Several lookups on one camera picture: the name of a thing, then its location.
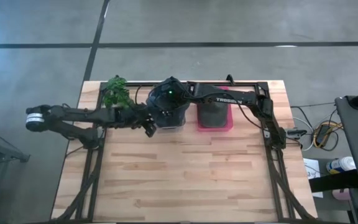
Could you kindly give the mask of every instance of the cable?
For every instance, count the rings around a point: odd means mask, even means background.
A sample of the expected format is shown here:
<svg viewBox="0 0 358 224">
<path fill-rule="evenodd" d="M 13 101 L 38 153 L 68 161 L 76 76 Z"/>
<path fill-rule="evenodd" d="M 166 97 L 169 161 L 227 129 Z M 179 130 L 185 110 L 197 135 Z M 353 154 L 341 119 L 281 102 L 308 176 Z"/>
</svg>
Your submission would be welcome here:
<svg viewBox="0 0 358 224">
<path fill-rule="evenodd" d="M 309 169 L 312 169 L 312 170 L 316 171 L 316 172 L 319 173 L 319 174 L 329 175 L 329 174 L 327 174 L 327 173 L 322 173 L 322 172 L 320 172 L 320 171 L 317 171 L 316 169 L 314 169 L 314 168 L 312 168 L 312 167 L 310 167 L 310 166 L 308 166 L 308 165 L 306 165 L 306 164 L 305 164 L 305 167 L 308 167 Z"/>
<path fill-rule="evenodd" d="M 135 93 L 135 104 L 137 104 L 137 93 L 139 92 L 140 88 L 142 88 L 142 85 L 140 85 L 140 86 L 137 87 L 137 89 L 136 89 L 136 93 Z"/>
<path fill-rule="evenodd" d="M 331 105 L 331 104 L 335 104 L 335 103 L 318 103 L 318 104 L 313 104 L 313 105 L 301 105 L 301 106 L 296 106 L 296 107 L 321 106 L 321 105 Z"/>
<path fill-rule="evenodd" d="M 325 117 L 323 117 L 320 121 L 318 121 L 317 124 L 313 126 L 313 129 L 314 129 L 314 128 L 317 128 L 317 127 L 318 127 L 323 121 L 325 121 L 325 119 L 328 118 L 329 116 L 330 116 L 330 114 L 327 115 L 327 116 L 325 116 Z"/>
<path fill-rule="evenodd" d="M 67 153 L 65 157 L 67 158 L 68 155 L 70 155 L 71 153 L 74 153 L 74 152 L 76 152 L 76 151 L 78 151 L 78 150 L 80 150 L 80 149 L 82 149 L 82 148 L 84 148 L 84 146 L 81 146 L 81 147 L 79 147 L 79 148 L 77 148 L 77 149 L 72 150 L 71 152 Z"/>
<path fill-rule="evenodd" d="M 333 118 L 335 111 L 336 111 L 336 109 L 331 113 L 331 115 L 329 117 L 328 126 L 330 126 L 330 124 L 331 124 L 331 119 Z"/>
<path fill-rule="evenodd" d="M 253 121 L 251 121 L 251 120 L 249 119 L 249 117 L 246 115 L 246 113 L 244 112 L 244 110 L 242 109 L 240 102 L 239 102 L 234 96 L 232 96 L 232 95 L 229 94 L 229 93 L 209 93 L 209 94 L 206 94 L 206 95 L 201 96 L 201 97 L 199 97 L 199 98 L 205 98 L 205 97 L 211 96 L 211 95 L 226 95 L 226 96 L 230 96 L 233 100 L 235 100 L 235 101 L 237 102 L 237 105 L 239 106 L 239 108 L 240 108 L 240 110 L 241 110 L 241 113 L 244 115 L 244 117 L 245 117 L 251 124 L 253 124 L 254 126 L 260 128 L 260 129 L 263 130 L 263 131 L 267 131 L 267 130 L 265 130 L 264 128 L 262 128 L 261 126 L 259 126 L 258 124 L 255 124 Z M 298 140 L 296 140 L 296 139 L 292 139 L 292 138 L 289 138 L 289 137 L 287 137 L 287 136 L 285 136 L 285 138 L 287 138 L 287 139 L 289 139 L 289 140 L 292 140 L 292 141 L 296 141 L 301 147 L 303 146 L 303 145 L 302 145 Z"/>
<path fill-rule="evenodd" d="M 106 132 L 106 130 L 103 129 L 103 131 L 102 131 L 102 133 L 101 133 L 101 135 L 100 135 L 99 138 L 102 138 L 105 132 Z M 84 146 L 81 146 L 81 147 L 78 147 L 78 148 L 72 150 L 71 152 L 69 152 L 69 153 L 66 154 L 65 158 L 67 158 L 68 155 L 70 155 L 70 154 L 72 154 L 72 153 L 74 153 L 74 152 L 76 152 L 76 151 L 78 151 L 78 150 L 80 150 L 80 149 L 82 149 L 82 148 L 84 148 Z"/>
<path fill-rule="evenodd" d="M 336 146 L 338 145 L 338 142 L 339 142 L 339 135 L 336 132 L 334 132 L 334 134 L 336 135 L 335 145 L 330 149 L 326 149 L 323 146 L 320 146 L 320 149 L 330 152 L 330 151 L 332 151 L 332 150 L 334 150 L 336 148 Z"/>
<path fill-rule="evenodd" d="M 313 132 L 313 128 L 312 128 L 313 125 L 311 125 L 311 123 L 310 123 L 308 117 L 306 116 L 305 112 L 303 111 L 303 109 L 300 108 L 299 106 L 291 106 L 291 108 L 297 108 L 297 109 L 299 109 L 299 110 L 302 112 L 303 116 L 305 117 L 306 121 L 307 121 L 308 124 L 309 124 L 309 127 L 312 129 L 312 132 Z"/>
<path fill-rule="evenodd" d="M 8 142 L 7 140 L 5 140 L 4 138 L 0 137 L 0 139 L 2 141 L 4 141 L 6 144 L 10 145 L 11 147 L 13 147 L 14 149 L 16 149 L 17 151 L 19 151 L 20 153 L 23 153 L 20 149 L 18 149 L 16 146 L 12 145 L 10 142 Z"/>
<path fill-rule="evenodd" d="M 337 129 L 334 129 L 334 130 L 330 131 L 329 133 L 334 133 L 334 132 L 336 132 L 336 131 L 339 130 L 339 129 L 343 129 L 343 126 L 341 125 L 341 126 L 338 127 Z"/>
<path fill-rule="evenodd" d="M 302 119 L 300 119 L 300 118 L 296 118 L 296 117 L 292 117 L 293 119 L 297 119 L 298 121 L 301 121 L 301 122 L 303 122 L 305 125 L 307 125 L 307 127 L 309 127 L 310 128 L 310 131 L 313 133 L 313 128 L 311 127 L 311 125 L 308 125 L 308 123 L 306 122 L 306 121 L 303 121 Z M 310 146 L 307 148 L 307 149 L 301 149 L 302 151 L 307 151 L 307 150 L 309 150 L 309 149 L 311 149 L 311 147 L 313 146 L 313 142 L 310 144 Z"/>
<path fill-rule="evenodd" d="M 71 108 L 71 106 L 69 106 L 67 103 L 62 103 L 62 107 L 67 107 L 67 108 Z"/>
<path fill-rule="evenodd" d="M 321 144 L 320 145 L 317 145 L 317 142 L 316 142 L 316 138 L 317 138 L 317 133 L 318 131 L 321 129 L 322 125 L 324 124 L 329 124 L 330 125 L 330 128 L 327 130 L 326 134 L 324 135 L 324 139 L 321 141 Z M 314 133 L 312 135 L 312 142 L 314 144 L 315 147 L 317 148 L 321 148 L 325 151 L 332 151 L 335 149 L 335 147 L 337 146 L 338 144 L 338 141 L 339 141 L 339 136 L 337 135 L 336 133 L 336 136 L 337 136 L 337 139 L 336 139 L 336 142 L 335 142 L 335 146 L 332 147 L 331 149 L 325 149 L 325 148 L 322 148 L 322 143 L 326 141 L 326 138 L 328 137 L 329 134 L 331 134 L 333 132 L 333 128 L 335 127 L 338 127 L 338 129 L 342 128 L 342 124 L 341 123 L 337 123 L 337 122 L 334 122 L 334 121 L 324 121 L 322 122 L 315 130 L 314 130 Z"/>
</svg>

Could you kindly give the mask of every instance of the black cable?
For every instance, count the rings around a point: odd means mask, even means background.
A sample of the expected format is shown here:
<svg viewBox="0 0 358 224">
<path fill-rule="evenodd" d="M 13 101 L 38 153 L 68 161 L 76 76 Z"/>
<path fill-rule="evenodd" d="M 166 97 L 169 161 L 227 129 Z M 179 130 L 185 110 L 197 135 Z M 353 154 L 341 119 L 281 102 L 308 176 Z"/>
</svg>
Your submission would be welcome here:
<svg viewBox="0 0 358 224">
<path fill-rule="evenodd" d="M 71 106 L 69 106 L 67 103 L 62 103 L 62 107 L 67 107 L 67 108 L 71 108 Z"/>
<path fill-rule="evenodd" d="M 302 112 L 302 114 L 303 114 L 303 116 L 305 117 L 305 119 L 306 119 L 306 121 L 308 122 L 308 124 L 310 125 L 310 127 L 313 128 L 313 125 L 311 125 L 311 123 L 310 123 L 308 117 L 306 116 L 305 112 L 303 111 L 303 109 L 302 109 L 301 107 L 299 107 L 299 106 L 291 106 L 291 108 L 297 108 L 297 109 L 299 109 L 299 110 Z"/>
<path fill-rule="evenodd" d="M 330 131 L 329 133 L 335 133 L 337 130 L 342 129 L 342 127 L 338 127 L 335 130 Z"/>
<path fill-rule="evenodd" d="M 78 151 L 78 150 L 80 150 L 80 149 L 82 149 L 82 148 L 84 148 L 84 146 L 81 146 L 81 147 L 79 147 L 79 148 L 77 148 L 77 149 L 74 149 L 74 150 L 72 150 L 71 152 L 67 153 L 67 154 L 66 154 L 66 158 L 67 158 L 67 156 L 70 155 L 71 153 L 74 153 L 74 152 L 76 152 L 76 151 Z"/>
<path fill-rule="evenodd" d="M 331 126 L 330 126 L 330 124 L 331 124 L 331 119 L 333 118 L 333 115 L 334 115 L 335 111 L 336 111 L 336 109 L 335 109 L 335 110 L 331 113 L 331 115 L 329 116 L 329 120 L 328 120 L 328 126 L 329 126 L 329 127 L 331 127 Z"/>
<path fill-rule="evenodd" d="M 331 104 L 335 104 L 335 103 L 318 103 L 318 104 L 313 104 L 313 105 L 301 105 L 301 106 L 297 106 L 297 107 L 321 106 L 321 105 L 331 105 Z"/>
<path fill-rule="evenodd" d="M 336 135 L 335 145 L 334 145 L 332 148 L 330 148 L 330 149 L 326 149 L 326 148 L 324 148 L 323 146 L 320 146 L 320 149 L 325 150 L 325 151 L 328 151 L 328 152 L 331 152 L 332 150 L 334 150 L 334 149 L 336 148 L 336 146 L 338 145 L 338 142 L 339 142 L 339 135 L 338 135 L 338 133 L 336 133 L 336 132 L 334 132 L 334 134 Z"/>
<path fill-rule="evenodd" d="M 19 151 L 20 153 L 23 153 L 20 149 L 18 149 L 16 146 L 12 145 L 10 142 L 8 142 L 7 140 L 5 140 L 4 138 L 0 137 L 0 139 L 2 141 L 4 141 L 6 144 L 10 145 L 11 147 L 13 147 L 14 149 L 16 149 L 17 151 Z"/>
<path fill-rule="evenodd" d="M 253 121 L 251 121 L 249 119 L 249 117 L 246 115 L 246 113 L 244 112 L 244 110 L 242 109 L 242 105 L 239 103 L 239 101 L 234 97 L 232 96 L 230 93 L 209 93 L 209 94 L 206 94 L 204 96 L 201 96 L 201 97 L 197 97 L 197 98 L 206 98 L 208 96 L 212 96 L 212 95 L 226 95 L 226 96 L 230 96 L 233 100 L 235 100 L 237 102 L 237 105 L 239 106 L 240 110 L 241 110 L 241 113 L 244 115 L 244 117 L 251 123 L 253 124 L 254 126 L 260 128 L 262 131 L 268 131 L 268 130 L 265 130 L 264 128 L 262 128 L 261 126 L 259 126 L 258 124 L 255 124 Z M 303 145 L 296 139 L 292 139 L 292 138 L 289 138 L 287 136 L 285 136 L 285 138 L 289 139 L 289 140 L 292 140 L 292 141 L 296 141 L 301 147 L 303 147 Z"/>
<path fill-rule="evenodd" d="M 102 137 L 103 137 L 103 135 L 104 135 L 105 131 L 106 131 L 106 130 L 105 130 L 105 129 L 103 129 L 103 131 L 102 131 L 102 133 L 101 133 L 101 135 L 100 135 L 100 137 L 99 137 L 99 138 L 102 138 Z M 68 157 L 68 155 L 70 155 L 71 153 L 74 153 L 74 152 L 76 152 L 76 151 L 78 151 L 78 150 L 80 150 L 80 149 L 82 149 L 82 148 L 84 148 L 84 146 L 81 146 L 81 147 L 78 147 L 78 148 L 76 148 L 76 149 L 72 150 L 71 152 L 69 152 L 69 153 L 67 153 L 67 154 L 66 154 L 65 158 L 67 158 L 67 157 Z"/>
<path fill-rule="evenodd" d="M 137 104 L 137 93 L 139 92 L 140 88 L 142 88 L 142 85 L 140 85 L 140 86 L 137 87 L 137 89 L 136 89 L 136 93 L 135 93 L 135 104 Z"/>
</svg>

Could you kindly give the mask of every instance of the white label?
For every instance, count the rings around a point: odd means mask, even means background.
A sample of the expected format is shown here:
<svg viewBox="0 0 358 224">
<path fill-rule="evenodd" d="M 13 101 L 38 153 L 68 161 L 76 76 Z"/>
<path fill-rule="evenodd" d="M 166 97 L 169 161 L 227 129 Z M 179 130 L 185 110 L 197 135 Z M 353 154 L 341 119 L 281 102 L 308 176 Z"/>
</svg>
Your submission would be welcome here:
<svg viewBox="0 0 358 224">
<path fill-rule="evenodd" d="M 42 114 L 40 114 L 40 113 L 31 113 L 31 114 L 27 115 L 27 119 L 28 118 L 42 118 Z"/>
<path fill-rule="evenodd" d="M 224 99 L 224 98 L 216 98 L 218 102 L 225 102 L 225 103 L 240 103 L 242 104 L 242 100 L 230 100 L 230 99 Z"/>
<path fill-rule="evenodd" d="M 318 165 L 318 161 L 314 159 L 303 159 L 303 163 L 305 163 L 306 173 L 308 174 L 308 179 L 318 178 L 320 177 L 320 168 Z M 314 197 L 323 197 L 322 192 L 312 193 Z"/>
<path fill-rule="evenodd" d="M 44 119 L 42 119 L 42 118 L 27 118 L 27 120 L 25 122 L 28 123 L 28 122 L 32 122 L 32 121 L 44 122 Z"/>
</svg>

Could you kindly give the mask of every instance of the wood plank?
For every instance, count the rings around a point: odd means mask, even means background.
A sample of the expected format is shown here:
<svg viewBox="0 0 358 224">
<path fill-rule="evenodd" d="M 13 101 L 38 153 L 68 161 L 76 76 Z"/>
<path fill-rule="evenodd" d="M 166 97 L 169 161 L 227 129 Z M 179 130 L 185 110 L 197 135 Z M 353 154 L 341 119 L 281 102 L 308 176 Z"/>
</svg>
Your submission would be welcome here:
<svg viewBox="0 0 358 224">
<path fill-rule="evenodd" d="M 292 128 L 290 104 L 281 80 L 268 81 L 280 126 Z M 100 82 L 85 82 L 79 108 L 94 108 Z M 136 88 L 129 88 L 134 97 Z M 230 87 L 250 91 L 246 87 Z M 144 102 L 149 87 L 139 90 Z M 106 138 L 94 220 L 96 222 L 270 222 L 275 207 L 264 142 L 237 105 L 231 105 L 234 127 L 225 133 L 200 133 L 196 106 L 186 111 L 186 124 L 175 131 L 158 130 L 148 138 L 143 129 L 110 129 Z M 247 116 L 258 123 L 245 106 Z M 75 123 L 85 128 L 87 123 Z M 81 144 L 73 141 L 72 151 Z M 58 217 L 80 189 L 86 151 L 65 160 L 52 217 Z M 301 151 L 289 144 L 284 160 L 290 188 L 312 215 L 313 198 Z M 281 191 L 281 202 L 285 199 Z"/>
</svg>

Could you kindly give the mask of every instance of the black metal frame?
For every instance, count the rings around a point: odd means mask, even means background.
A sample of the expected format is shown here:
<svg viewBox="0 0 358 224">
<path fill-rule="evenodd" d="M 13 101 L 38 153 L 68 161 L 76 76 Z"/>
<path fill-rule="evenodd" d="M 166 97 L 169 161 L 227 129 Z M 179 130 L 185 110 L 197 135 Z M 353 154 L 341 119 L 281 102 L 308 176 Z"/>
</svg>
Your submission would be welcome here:
<svg viewBox="0 0 358 224">
<path fill-rule="evenodd" d="M 254 91 L 258 94 L 265 94 L 267 97 L 270 97 L 269 92 L 269 86 L 267 82 L 234 82 L 232 77 L 230 75 L 227 76 L 225 81 L 220 82 L 201 82 L 201 83 L 207 83 L 210 85 L 216 85 L 216 86 L 247 86 L 247 87 L 253 87 Z M 135 87 L 135 86 L 154 86 L 158 82 L 129 82 L 127 83 L 128 87 Z M 98 100 L 96 104 L 96 109 L 101 108 L 102 106 L 102 94 L 105 87 L 105 83 L 101 83 L 99 87 L 99 95 Z M 272 185 L 272 192 L 273 192 L 273 199 L 275 203 L 275 209 L 277 213 L 277 222 L 279 223 L 299 223 L 299 224 L 333 224 L 334 222 L 322 222 L 315 220 L 312 216 L 310 216 L 307 211 L 300 205 L 299 201 L 295 198 L 295 196 L 292 194 L 289 183 L 288 183 L 288 177 L 287 172 L 285 170 L 285 163 L 283 159 L 283 152 L 282 149 L 273 149 L 269 146 L 269 132 L 262 131 L 263 137 L 264 137 L 264 144 L 265 144 L 265 151 L 267 156 L 267 165 L 268 170 L 270 174 L 270 181 Z M 96 197 L 97 197 L 97 191 L 98 191 L 98 181 L 101 171 L 101 162 L 103 158 L 103 152 L 104 152 L 104 141 L 106 136 L 106 130 L 104 132 L 104 136 L 102 136 L 101 145 L 95 149 L 95 150 L 88 150 L 88 153 L 86 155 L 86 161 L 84 166 L 84 172 L 83 172 L 83 178 L 81 182 L 81 190 L 78 192 L 78 195 L 75 197 L 73 202 L 70 204 L 70 206 L 67 208 L 67 210 L 63 213 L 62 216 L 60 216 L 57 219 L 50 220 L 48 222 L 42 222 L 42 223 L 92 223 L 93 222 L 93 215 L 94 215 L 94 208 L 96 205 Z M 94 168 L 91 171 L 91 161 L 92 156 L 94 152 L 97 152 L 97 158 L 96 163 L 94 165 Z M 273 151 L 276 151 L 277 153 L 277 163 L 278 163 L 278 169 L 276 170 L 274 159 L 273 159 Z M 278 191 L 278 186 L 283 190 L 286 198 L 286 206 L 288 208 L 288 218 L 284 217 L 282 204 L 280 201 L 280 194 Z M 84 205 L 84 199 L 87 191 L 91 188 L 91 197 L 89 200 L 89 209 L 88 214 L 85 218 L 83 218 L 83 205 Z M 298 214 L 302 219 L 296 219 L 295 217 L 295 211 L 294 208 L 296 208 Z M 70 219 L 72 215 L 75 213 L 75 218 Z M 130 223 L 137 223 L 137 224 L 146 224 L 146 222 L 130 222 Z"/>
<path fill-rule="evenodd" d="M 23 152 L 19 152 L 13 149 L 9 149 L 7 147 L 0 146 L 0 154 L 9 156 L 11 158 L 15 158 L 20 160 L 21 162 L 27 162 L 30 158 L 30 155 L 24 154 Z"/>
</svg>

